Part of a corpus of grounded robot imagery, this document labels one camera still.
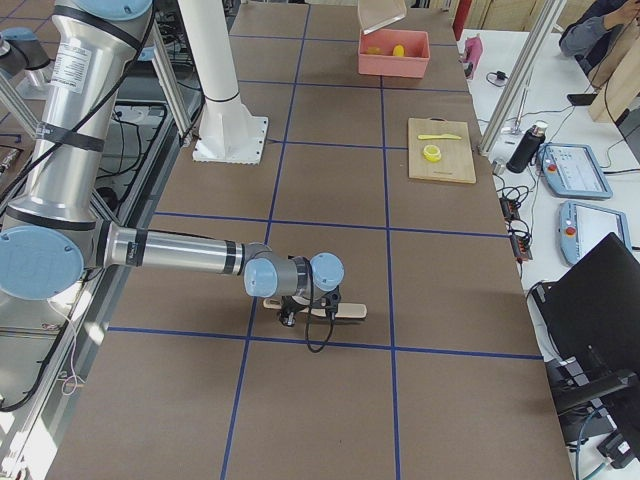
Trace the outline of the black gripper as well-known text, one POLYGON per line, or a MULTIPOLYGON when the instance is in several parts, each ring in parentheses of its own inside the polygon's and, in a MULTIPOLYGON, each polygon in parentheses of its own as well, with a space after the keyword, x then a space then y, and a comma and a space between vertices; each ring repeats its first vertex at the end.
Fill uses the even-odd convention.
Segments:
POLYGON ((313 301, 309 301, 304 297, 285 296, 281 298, 281 306, 278 314, 280 323, 286 327, 293 327, 296 323, 296 314, 306 311, 308 315, 313 316, 309 310, 319 309, 320 313, 316 317, 320 318, 321 323, 333 325, 337 319, 338 306, 341 301, 340 288, 335 287, 329 292, 322 292, 321 296, 313 301))

